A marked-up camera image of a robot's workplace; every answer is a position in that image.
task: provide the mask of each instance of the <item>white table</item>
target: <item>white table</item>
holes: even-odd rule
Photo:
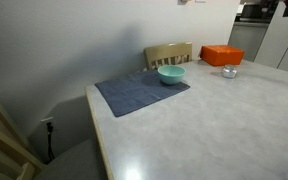
[[[190,89],[114,117],[86,94],[110,179],[288,179],[288,72],[242,61],[238,76],[182,64]]]

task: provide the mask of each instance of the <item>bowl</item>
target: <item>bowl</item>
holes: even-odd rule
[[[175,65],[164,65],[159,67],[157,72],[163,83],[173,85],[182,81],[185,69]]]

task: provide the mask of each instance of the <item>chair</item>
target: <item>chair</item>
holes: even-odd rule
[[[104,164],[100,156],[94,153],[99,151],[96,141],[84,141],[48,165],[43,164],[30,151],[25,138],[0,106],[0,180],[99,179],[105,176]]]
[[[173,43],[144,49],[147,69],[163,65],[175,65],[192,61],[192,43]]]

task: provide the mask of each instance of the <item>orange box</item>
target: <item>orange box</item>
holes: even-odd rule
[[[243,50],[227,45],[202,46],[200,52],[201,59],[212,66],[239,65],[243,56]]]

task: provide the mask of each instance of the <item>power cord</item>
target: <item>power cord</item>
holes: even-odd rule
[[[46,126],[47,126],[47,137],[48,137],[48,157],[50,158],[50,161],[53,161],[55,159],[55,156],[53,154],[53,151],[52,151],[52,132],[53,132],[53,125],[51,122],[48,122],[46,123]]]

